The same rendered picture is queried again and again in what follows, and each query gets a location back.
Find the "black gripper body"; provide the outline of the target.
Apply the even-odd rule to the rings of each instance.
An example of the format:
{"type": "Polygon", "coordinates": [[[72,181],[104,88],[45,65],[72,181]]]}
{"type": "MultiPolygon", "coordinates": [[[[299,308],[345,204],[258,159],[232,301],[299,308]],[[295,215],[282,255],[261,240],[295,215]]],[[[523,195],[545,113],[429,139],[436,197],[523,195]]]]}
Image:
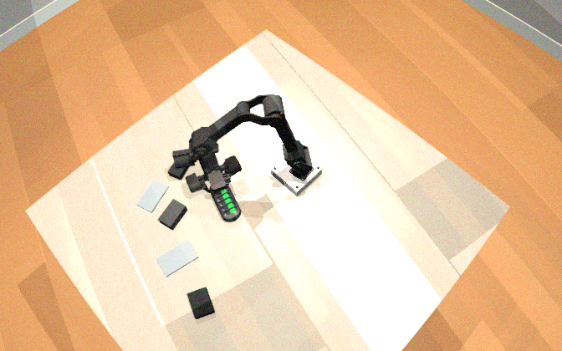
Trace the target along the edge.
{"type": "Polygon", "coordinates": [[[186,177],[187,186],[190,192],[194,193],[201,190],[201,188],[204,187],[203,182],[207,181],[207,178],[205,176],[206,171],[214,171],[218,166],[222,169],[222,171],[226,171],[227,173],[231,172],[232,174],[236,174],[242,170],[242,167],[235,155],[224,159],[224,162],[221,165],[219,165],[218,162],[209,167],[204,167],[201,165],[204,175],[197,177],[196,174],[193,173],[186,177]]]}

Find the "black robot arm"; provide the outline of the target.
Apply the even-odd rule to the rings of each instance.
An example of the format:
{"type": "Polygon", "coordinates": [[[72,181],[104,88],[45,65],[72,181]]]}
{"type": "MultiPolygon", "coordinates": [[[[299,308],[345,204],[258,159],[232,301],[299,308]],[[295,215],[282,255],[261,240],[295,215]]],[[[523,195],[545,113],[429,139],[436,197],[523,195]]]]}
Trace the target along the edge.
{"type": "MultiPolygon", "coordinates": [[[[285,117],[282,98],[275,94],[262,94],[250,100],[240,101],[235,108],[212,125],[194,130],[189,140],[189,148],[171,152],[175,168],[193,166],[197,160],[204,167],[214,165],[217,162],[216,153],[219,152],[217,142],[242,122],[269,125],[276,129],[283,142],[284,159],[287,165],[292,167],[289,172],[293,176],[304,181],[314,170],[309,147],[295,139],[285,117]],[[250,109],[259,104],[263,105],[264,116],[250,113],[250,109]]],[[[214,171],[206,171],[205,176],[214,192],[225,189],[231,182],[229,174],[222,172],[219,166],[214,171]]]]}

